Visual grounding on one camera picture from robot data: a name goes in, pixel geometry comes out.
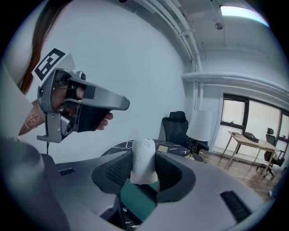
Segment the wooden floor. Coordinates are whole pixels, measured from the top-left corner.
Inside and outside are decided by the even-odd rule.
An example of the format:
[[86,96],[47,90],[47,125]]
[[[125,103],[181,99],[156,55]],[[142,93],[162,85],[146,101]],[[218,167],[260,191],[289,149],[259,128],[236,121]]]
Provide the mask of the wooden floor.
[[[200,156],[204,158],[208,164],[219,166],[223,169],[229,162],[229,159],[226,157],[221,159],[219,155],[212,154],[204,150],[202,150],[202,154],[200,153]],[[264,169],[259,168],[256,170],[256,166],[251,166],[248,163],[236,160],[232,160],[226,171],[235,179],[253,189],[264,200],[264,202],[271,199],[268,192],[277,184],[283,173],[282,171],[273,170],[273,174],[275,175],[273,180],[271,180],[270,173],[263,178],[261,174],[263,173]]]

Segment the ceiling light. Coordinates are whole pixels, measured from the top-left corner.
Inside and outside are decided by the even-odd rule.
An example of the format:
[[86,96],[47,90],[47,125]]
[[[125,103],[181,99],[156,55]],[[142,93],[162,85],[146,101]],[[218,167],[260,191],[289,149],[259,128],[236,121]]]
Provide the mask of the ceiling light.
[[235,6],[221,6],[220,8],[223,16],[238,16],[250,18],[269,27],[268,23],[256,11]]

